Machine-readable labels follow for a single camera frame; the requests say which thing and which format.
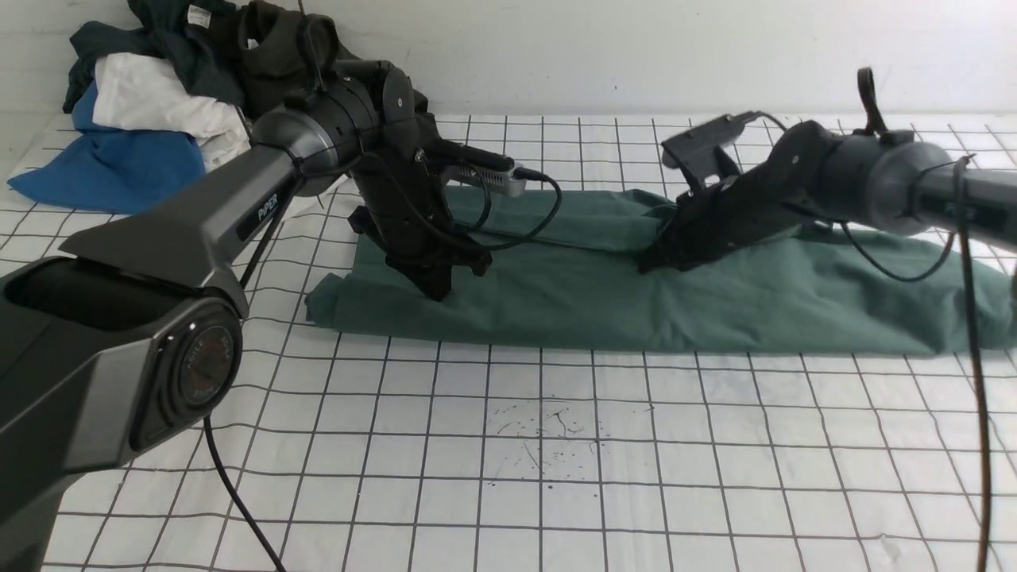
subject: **dark green cloth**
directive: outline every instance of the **dark green cloth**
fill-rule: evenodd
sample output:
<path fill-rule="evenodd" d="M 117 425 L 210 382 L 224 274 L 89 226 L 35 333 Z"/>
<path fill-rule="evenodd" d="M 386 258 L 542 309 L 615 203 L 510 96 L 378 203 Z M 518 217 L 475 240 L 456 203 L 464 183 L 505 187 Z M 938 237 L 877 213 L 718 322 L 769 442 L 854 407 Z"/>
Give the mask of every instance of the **dark green cloth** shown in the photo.
<path fill-rule="evenodd" d="M 166 58 L 188 94 L 243 106 L 244 92 L 230 63 L 203 27 L 187 22 L 191 5 L 211 12 L 213 23 L 234 13 L 235 5 L 225 0 L 128 0 L 127 5 L 142 27 L 126 31 L 88 21 L 70 37 L 77 61 L 70 68 L 64 113 L 74 109 L 95 79 L 96 60 L 116 53 Z"/>
<path fill-rule="evenodd" d="M 457 219 L 472 222 L 481 198 L 451 188 Z M 500 199 L 486 228 L 519 235 L 543 218 L 548 192 Z M 361 238 L 353 271 L 326 276 L 307 318 L 341 332 L 531 347 L 657 352 L 966 351 L 959 258 L 917 284 L 880 274 L 839 232 L 801 228 L 692 272 L 636 272 L 673 204 L 643 191 L 570 192 L 540 241 L 495 252 L 487 275 L 457 269 L 453 292 L 424 298 Z M 478 236 L 484 241 L 496 241 Z M 875 232 L 856 238 L 903 275 L 940 247 Z M 1010 279 L 975 264 L 981 346 L 1015 345 Z"/>

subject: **white mat with black grid lines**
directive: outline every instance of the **white mat with black grid lines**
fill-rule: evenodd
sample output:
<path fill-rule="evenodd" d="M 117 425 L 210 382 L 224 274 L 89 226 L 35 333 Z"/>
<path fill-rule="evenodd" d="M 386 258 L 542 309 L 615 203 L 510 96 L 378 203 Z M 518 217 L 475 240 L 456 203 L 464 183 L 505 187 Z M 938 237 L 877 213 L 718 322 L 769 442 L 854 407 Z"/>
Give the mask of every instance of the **white mat with black grid lines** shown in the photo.
<path fill-rule="evenodd" d="M 657 144 L 705 118 L 439 119 L 446 137 L 514 156 L 566 190 L 673 198 L 685 186 L 660 167 Z M 1017 169 L 1017 118 L 890 123 L 954 156 L 977 152 L 977 167 Z M 68 128 L 56 118 L 15 172 L 46 164 Z M 776 136 L 747 128 L 737 160 L 761 162 Z M 255 275 L 242 371 L 213 415 L 230 475 L 291 571 L 973 569 L 979 475 L 964 356 L 615 354 L 340 336 L 306 323 L 302 296 L 350 267 L 344 217 L 358 197 L 346 185 L 322 199 L 282 226 Z M 0 193 L 0 272 L 110 218 Z M 1011 253 L 974 251 L 1014 270 Z M 1017 368 L 1013 355 L 992 353 L 985 370 L 991 569 L 1011 572 Z M 199 437 L 187 431 L 74 484 L 47 572 L 271 569 Z"/>

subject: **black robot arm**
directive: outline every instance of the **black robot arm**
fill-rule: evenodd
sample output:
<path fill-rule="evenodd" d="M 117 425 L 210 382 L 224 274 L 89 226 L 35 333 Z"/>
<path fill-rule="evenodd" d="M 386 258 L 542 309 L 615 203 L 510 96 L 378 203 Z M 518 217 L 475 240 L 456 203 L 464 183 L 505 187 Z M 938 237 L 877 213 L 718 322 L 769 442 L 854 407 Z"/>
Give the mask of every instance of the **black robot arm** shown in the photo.
<path fill-rule="evenodd" d="M 8 469 L 0 570 L 39 568 L 77 477 L 129 462 L 223 399 L 248 314 L 233 264 L 293 196 L 352 176 L 366 206 L 351 224 L 431 298 L 448 292 L 455 265 L 483 274 L 490 253 L 471 247 L 442 189 L 482 178 L 511 194 L 525 184 L 515 174 L 529 172 L 442 139 L 421 107 L 391 63 L 339 62 L 321 84 L 261 117 L 250 151 L 151 211 L 72 235 L 61 250 L 75 258 L 0 277 L 0 462 Z"/>
<path fill-rule="evenodd" d="M 639 253 L 641 272 L 690 271 L 803 223 L 859 223 L 910 236 L 956 230 L 954 161 L 912 131 L 833 133 L 815 121 L 788 128 L 762 164 L 742 173 L 727 155 L 763 114 L 725 115 L 661 144 L 663 163 L 691 190 Z M 963 176 L 972 238 L 1017 248 L 1017 172 Z"/>

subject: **white wall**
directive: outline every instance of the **white wall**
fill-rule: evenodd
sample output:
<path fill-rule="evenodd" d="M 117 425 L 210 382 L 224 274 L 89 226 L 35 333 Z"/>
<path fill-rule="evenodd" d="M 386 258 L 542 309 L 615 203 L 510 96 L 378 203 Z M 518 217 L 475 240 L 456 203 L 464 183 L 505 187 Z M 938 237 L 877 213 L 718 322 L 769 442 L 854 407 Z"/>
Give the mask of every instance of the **white wall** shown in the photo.
<path fill-rule="evenodd" d="M 280 1 L 295 7 L 295 0 Z M 126 0 L 5 0 L 0 111 L 56 110 L 86 19 Z M 1017 0 L 306 0 L 443 111 L 1017 111 Z"/>

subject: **logo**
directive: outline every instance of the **logo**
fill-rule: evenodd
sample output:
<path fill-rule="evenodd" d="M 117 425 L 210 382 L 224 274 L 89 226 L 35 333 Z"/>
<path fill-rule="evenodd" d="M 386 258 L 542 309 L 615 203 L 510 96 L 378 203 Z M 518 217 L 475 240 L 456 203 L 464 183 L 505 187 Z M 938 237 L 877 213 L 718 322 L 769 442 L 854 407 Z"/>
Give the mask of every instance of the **logo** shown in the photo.
<path fill-rule="evenodd" d="M 270 196 L 268 199 L 264 202 L 264 205 L 261 205 L 261 208 L 257 210 L 257 222 L 260 223 L 261 221 L 263 221 L 264 218 L 271 215 L 272 212 L 275 211 L 276 207 L 278 206 L 279 206 L 279 195 L 273 193 L 272 196 Z"/>

